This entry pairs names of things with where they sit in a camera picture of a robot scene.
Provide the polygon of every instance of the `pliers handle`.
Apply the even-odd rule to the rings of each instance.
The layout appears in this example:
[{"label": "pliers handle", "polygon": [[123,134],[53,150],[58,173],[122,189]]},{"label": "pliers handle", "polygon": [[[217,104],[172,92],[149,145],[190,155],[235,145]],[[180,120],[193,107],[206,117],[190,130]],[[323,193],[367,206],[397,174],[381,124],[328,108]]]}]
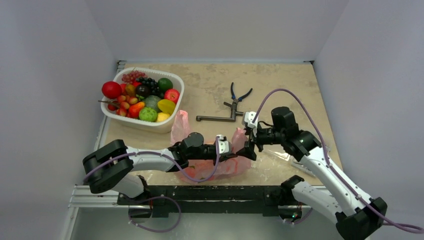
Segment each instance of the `pliers handle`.
[{"label": "pliers handle", "polygon": [[[234,82],[231,83],[231,99],[234,100],[236,99],[236,95],[234,94]],[[238,101],[241,102],[243,99],[245,99],[247,96],[249,96],[249,94],[251,94],[253,88],[251,88],[246,94],[244,94],[243,96],[238,98]]]}]

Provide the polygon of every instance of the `brown stem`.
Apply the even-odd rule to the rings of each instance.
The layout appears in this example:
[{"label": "brown stem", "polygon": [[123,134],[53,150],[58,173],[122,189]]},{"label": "brown stem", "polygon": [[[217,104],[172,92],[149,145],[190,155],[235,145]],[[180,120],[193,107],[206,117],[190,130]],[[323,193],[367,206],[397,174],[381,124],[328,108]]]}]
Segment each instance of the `brown stem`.
[{"label": "brown stem", "polygon": [[118,105],[118,104],[116,104],[115,102],[113,102],[112,100],[109,100],[109,101],[101,101],[101,100],[97,100],[97,102],[99,102],[99,103],[105,103],[105,104],[110,104],[110,105],[112,105],[112,106],[115,106],[116,108],[120,108],[120,106]]}]

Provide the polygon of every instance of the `bunch of grapes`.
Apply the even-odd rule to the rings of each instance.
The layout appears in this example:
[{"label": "bunch of grapes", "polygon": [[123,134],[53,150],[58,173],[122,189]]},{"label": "bunch of grapes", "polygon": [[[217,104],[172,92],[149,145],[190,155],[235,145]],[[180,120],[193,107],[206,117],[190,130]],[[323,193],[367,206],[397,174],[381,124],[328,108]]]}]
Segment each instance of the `bunch of grapes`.
[{"label": "bunch of grapes", "polygon": [[142,77],[147,77],[147,76],[144,72],[135,70],[135,71],[131,71],[128,74],[122,75],[122,82],[133,84],[136,81],[136,79],[142,78]]},{"label": "bunch of grapes", "polygon": [[141,85],[148,86],[150,88],[151,95],[155,95],[161,99],[164,99],[164,93],[159,90],[158,83],[154,79],[150,77],[140,77],[137,79],[137,82],[140,82]]}]

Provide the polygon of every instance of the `pliers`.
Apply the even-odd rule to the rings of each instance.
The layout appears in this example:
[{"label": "pliers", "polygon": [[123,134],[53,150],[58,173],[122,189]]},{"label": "pliers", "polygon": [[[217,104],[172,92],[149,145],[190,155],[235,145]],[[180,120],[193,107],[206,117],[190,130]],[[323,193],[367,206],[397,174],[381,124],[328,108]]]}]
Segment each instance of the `pliers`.
[{"label": "pliers", "polygon": [[232,104],[228,102],[224,102],[225,106],[228,106],[231,108],[231,116],[230,117],[221,117],[221,116],[196,116],[196,120],[198,122],[202,120],[207,121],[220,121],[220,122],[235,122],[237,116],[243,116],[243,112],[237,111],[237,104],[241,102],[243,99],[245,99],[249,94],[251,94],[253,88],[251,88],[246,94],[243,96],[237,98],[234,94],[234,82],[231,83],[231,99]]}]

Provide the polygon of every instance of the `robotic arm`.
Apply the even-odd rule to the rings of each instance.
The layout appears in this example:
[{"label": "robotic arm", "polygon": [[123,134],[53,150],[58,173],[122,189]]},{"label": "robotic arm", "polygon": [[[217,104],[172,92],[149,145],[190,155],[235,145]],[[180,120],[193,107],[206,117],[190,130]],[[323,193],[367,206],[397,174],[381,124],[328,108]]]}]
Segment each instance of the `robotic arm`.
[{"label": "robotic arm", "polygon": [[314,188],[303,178],[295,175],[281,184],[284,201],[297,201],[311,206],[336,224],[344,239],[365,239],[383,225],[383,219],[372,212],[331,171],[335,170],[380,214],[385,215],[387,204],[379,197],[372,198],[351,181],[338,166],[324,156],[321,143],[309,131],[299,129],[295,116],[288,107],[277,107],[271,112],[273,125],[262,128],[256,113],[246,112],[243,116],[248,141],[236,153],[231,152],[231,143],[223,135],[217,136],[215,144],[204,144],[200,133],[193,132],[181,142],[162,150],[143,150],[127,147],[122,140],[115,140],[88,155],[83,160],[86,181],[93,194],[114,190],[129,199],[145,199],[149,189],[142,176],[128,174],[131,171],[158,170],[176,172],[188,167],[188,160],[225,161],[243,156],[255,161],[255,146],[259,152],[264,145],[281,145],[299,163],[311,170],[329,190],[331,195]]}]

